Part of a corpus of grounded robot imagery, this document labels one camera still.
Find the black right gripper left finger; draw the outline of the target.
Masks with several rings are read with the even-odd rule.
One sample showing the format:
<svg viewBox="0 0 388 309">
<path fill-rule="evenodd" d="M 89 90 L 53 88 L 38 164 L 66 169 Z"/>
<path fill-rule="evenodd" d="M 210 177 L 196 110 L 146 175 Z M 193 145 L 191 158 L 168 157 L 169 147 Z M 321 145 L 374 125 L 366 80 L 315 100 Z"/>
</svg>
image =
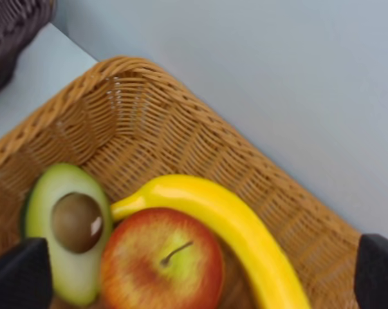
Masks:
<svg viewBox="0 0 388 309">
<path fill-rule="evenodd" d="M 25 239 L 0 255 L 0 308 L 49 308 L 52 298 L 46 239 Z"/>
</svg>

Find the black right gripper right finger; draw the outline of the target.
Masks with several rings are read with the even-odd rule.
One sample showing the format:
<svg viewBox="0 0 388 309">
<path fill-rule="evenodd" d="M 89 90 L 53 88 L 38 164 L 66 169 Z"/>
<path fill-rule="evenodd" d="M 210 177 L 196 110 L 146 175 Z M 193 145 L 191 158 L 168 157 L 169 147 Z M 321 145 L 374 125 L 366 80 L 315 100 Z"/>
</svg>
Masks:
<svg viewBox="0 0 388 309">
<path fill-rule="evenodd" d="M 388 308 L 388 239 L 379 234 L 360 237 L 355 297 L 360 308 Z"/>
</svg>

